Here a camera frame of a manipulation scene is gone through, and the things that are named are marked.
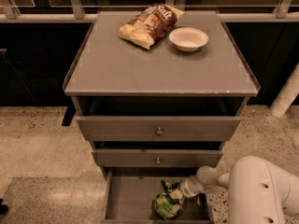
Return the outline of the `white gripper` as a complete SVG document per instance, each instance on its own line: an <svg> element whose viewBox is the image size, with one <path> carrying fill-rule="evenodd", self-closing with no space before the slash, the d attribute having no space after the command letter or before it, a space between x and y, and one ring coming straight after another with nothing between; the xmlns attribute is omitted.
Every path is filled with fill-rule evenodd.
<svg viewBox="0 0 299 224"><path fill-rule="evenodd" d="M223 173L209 166L200 167L195 175L185 178L179 189L172 189L169 196L173 200L195 197L198 194L217 194L229 187L229 173Z"/></svg>

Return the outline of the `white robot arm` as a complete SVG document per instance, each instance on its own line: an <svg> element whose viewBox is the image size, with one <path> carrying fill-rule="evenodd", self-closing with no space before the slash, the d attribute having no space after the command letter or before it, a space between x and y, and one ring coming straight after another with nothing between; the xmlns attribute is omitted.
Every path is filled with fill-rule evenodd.
<svg viewBox="0 0 299 224"><path fill-rule="evenodd" d="M285 224L299 215L299 177L256 156L240 158L228 173L202 166L178 189L186 198L227 189L229 224Z"/></svg>

